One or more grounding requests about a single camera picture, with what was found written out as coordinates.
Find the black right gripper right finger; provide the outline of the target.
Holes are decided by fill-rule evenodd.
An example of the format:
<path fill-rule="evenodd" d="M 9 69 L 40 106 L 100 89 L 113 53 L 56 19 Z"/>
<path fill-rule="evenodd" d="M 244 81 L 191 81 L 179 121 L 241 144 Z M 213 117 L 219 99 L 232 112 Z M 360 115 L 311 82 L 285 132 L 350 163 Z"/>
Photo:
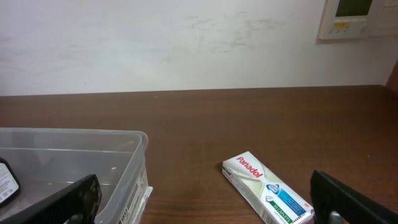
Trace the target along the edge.
<path fill-rule="evenodd" d="M 397 214 L 329 174 L 315 170 L 310 179 L 315 223 L 397 223 Z"/>

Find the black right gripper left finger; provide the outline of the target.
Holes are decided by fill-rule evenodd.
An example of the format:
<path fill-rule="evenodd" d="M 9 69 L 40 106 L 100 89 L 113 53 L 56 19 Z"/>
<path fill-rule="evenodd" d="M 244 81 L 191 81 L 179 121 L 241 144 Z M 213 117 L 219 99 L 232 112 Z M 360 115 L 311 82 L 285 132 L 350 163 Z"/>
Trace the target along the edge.
<path fill-rule="evenodd" d="M 102 193 L 94 174 L 74 182 L 1 224 L 94 224 Z"/>

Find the dark bottle white cap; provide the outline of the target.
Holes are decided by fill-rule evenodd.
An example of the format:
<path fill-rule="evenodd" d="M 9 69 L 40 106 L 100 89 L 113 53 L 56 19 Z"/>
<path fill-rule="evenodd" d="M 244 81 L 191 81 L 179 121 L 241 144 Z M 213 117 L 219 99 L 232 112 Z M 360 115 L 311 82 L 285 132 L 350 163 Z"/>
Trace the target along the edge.
<path fill-rule="evenodd" d="M 21 192 L 21 185 L 7 160 L 1 158 L 1 208 L 11 203 Z"/>

